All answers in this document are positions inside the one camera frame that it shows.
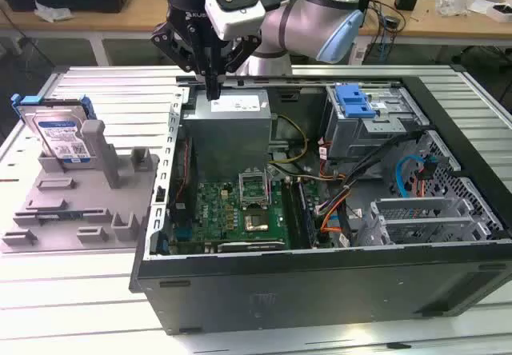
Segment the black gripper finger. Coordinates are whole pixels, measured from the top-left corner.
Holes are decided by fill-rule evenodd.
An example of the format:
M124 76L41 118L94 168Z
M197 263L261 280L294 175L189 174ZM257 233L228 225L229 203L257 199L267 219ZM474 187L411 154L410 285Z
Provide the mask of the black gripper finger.
M185 39L176 39L177 31L170 22L158 26L150 40L185 72L194 72L206 88L208 100L214 100L214 72L206 53L206 44L198 24L185 24Z
M222 54L222 48L214 49L214 99L219 99L222 86L222 76L235 73L245 60L260 46L260 34L242 37L240 42L227 54Z

